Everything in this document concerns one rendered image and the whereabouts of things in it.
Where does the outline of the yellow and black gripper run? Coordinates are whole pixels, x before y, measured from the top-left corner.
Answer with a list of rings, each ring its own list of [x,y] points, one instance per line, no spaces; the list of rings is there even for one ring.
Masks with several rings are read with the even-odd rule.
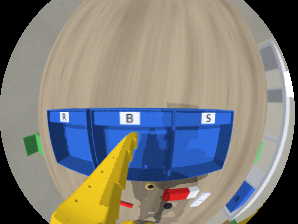
[[[138,132],[129,133],[52,214],[50,224],[116,224]]]

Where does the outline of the white domino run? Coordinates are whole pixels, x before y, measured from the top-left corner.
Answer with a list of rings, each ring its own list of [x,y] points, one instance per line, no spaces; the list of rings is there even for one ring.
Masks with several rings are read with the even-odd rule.
[[[211,193],[210,192],[202,192],[192,203],[190,203],[191,206],[198,206],[200,203],[202,203]]]

